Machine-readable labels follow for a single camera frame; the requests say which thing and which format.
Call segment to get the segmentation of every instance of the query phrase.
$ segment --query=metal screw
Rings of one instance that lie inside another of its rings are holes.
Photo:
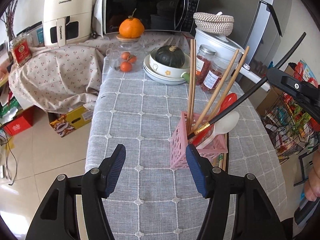
[[[219,174],[219,173],[221,172],[221,169],[220,169],[219,167],[213,167],[213,168],[212,168],[212,171],[213,171],[214,173]]]
[[[248,173],[248,174],[247,174],[247,178],[248,178],[249,180],[254,180],[256,177],[255,177],[252,173]]]
[[[98,168],[92,168],[90,171],[91,174],[97,174],[98,172],[99,172]]]
[[[60,174],[58,177],[57,177],[57,180],[58,181],[62,181],[66,178],[66,176],[64,174]]]

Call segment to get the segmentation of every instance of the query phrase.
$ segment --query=blue gripper pad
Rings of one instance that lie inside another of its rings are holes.
[[[207,180],[211,178],[212,165],[207,158],[201,157],[193,144],[186,148],[186,159],[197,190],[204,198],[208,198]]]
[[[120,172],[122,170],[124,161],[126,157],[125,147],[122,144],[118,144],[113,154],[110,157],[110,161],[113,161],[111,169],[107,175],[107,187],[106,193],[109,196],[116,187]]]

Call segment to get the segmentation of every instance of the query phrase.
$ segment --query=gold band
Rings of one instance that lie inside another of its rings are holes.
[[[208,128],[210,124],[207,122],[203,126],[201,126],[199,129],[195,130],[195,135],[201,133],[204,129]]]

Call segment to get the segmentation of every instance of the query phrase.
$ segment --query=stacked plates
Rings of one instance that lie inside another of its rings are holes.
[[[143,69],[146,72],[147,76],[151,78],[152,80],[159,82],[161,84],[165,85],[180,85],[183,84],[186,80],[184,78],[169,78],[164,77],[152,70],[149,64],[149,57],[150,55],[147,55],[143,61]]]

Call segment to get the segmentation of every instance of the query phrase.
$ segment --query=gray checkered tablecloth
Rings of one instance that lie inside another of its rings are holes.
[[[181,37],[173,37],[169,44],[185,43]],[[231,92],[238,97],[243,94],[236,83]],[[187,84],[161,85],[150,80],[143,70],[122,73],[108,66],[103,68],[86,171],[98,167],[117,144],[125,145],[127,157],[116,189],[103,200],[117,240],[195,240],[199,233],[208,200],[196,190],[189,169],[169,168],[168,139],[180,119],[180,111],[187,108],[187,93]],[[208,98],[196,88],[196,113],[202,111]],[[253,173],[280,214],[286,205],[286,192],[276,152],[251,103],[246,100],[236,110],[240,120],[229,133],[228,172],[238,176]],[[234,217],[235,196],[231,196],[225,239],[231,238]]]

